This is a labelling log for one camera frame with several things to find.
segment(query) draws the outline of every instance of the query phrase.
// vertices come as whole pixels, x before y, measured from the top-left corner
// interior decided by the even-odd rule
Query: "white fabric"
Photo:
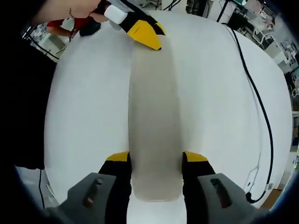
[[[170,42],[154,51],[135,42],[129,90],[129,150],[137,198],[175,200],[182,193],[178,89]]]

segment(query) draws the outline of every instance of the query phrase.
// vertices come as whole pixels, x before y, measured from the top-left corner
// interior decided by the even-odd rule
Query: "black sleeve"
[[[38,12],[43,0],[17,1],[11,6],[18,15],[8,20],[9,49],[4,67],[8,77],[9,151],[14,165],[44,168],[44,120],[56,63],[21,38],[21,32]]]

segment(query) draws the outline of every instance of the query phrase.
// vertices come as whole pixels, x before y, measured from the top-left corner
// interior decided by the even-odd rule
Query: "hand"
[[[32,22],[34,24],[40,24],[66,19],[71,17],[71,15],[75,18],[91,16],[97,22],[104,22],[108,20],[105,16],[92,13],[92,11],[98,7],[100,1],[101,0],[46,0]]]

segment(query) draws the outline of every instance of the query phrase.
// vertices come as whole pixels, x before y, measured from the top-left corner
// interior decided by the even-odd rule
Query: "red object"
[[[88,23],[90,20],[92,20],[92,17],[87,18],[74,18],[75,25],[72,31],[81,29],[86,23]],[[64,20],[55,20],[48,22],[47,27],[60,27]]]

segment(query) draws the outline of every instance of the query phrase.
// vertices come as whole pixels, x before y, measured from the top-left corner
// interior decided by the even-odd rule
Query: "white table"
[[[166,29],[173,48],[184,148],[206,156],[215,172],[224,173],[242,188],[261,152],[251,191],[253,199],[258,198],[269,171],[269,136],[232,35],[225,26],[195,15],[151,14]],[[273,60],[237,35],[271,124],[271,183],[276,187],[292,137],[287,85]],[[128,149],[132,47],[133,41],[123,31],[103,23],[96,35],[76,36],[57,65],[45,121],[45,165],[60,203],[71,186],[98,172],[108,156]],[[255,205],[260,206],[269,193]],[[144,203],[131,196],[129,221],[182,223],[184,219],[183,197],[172,203]]]

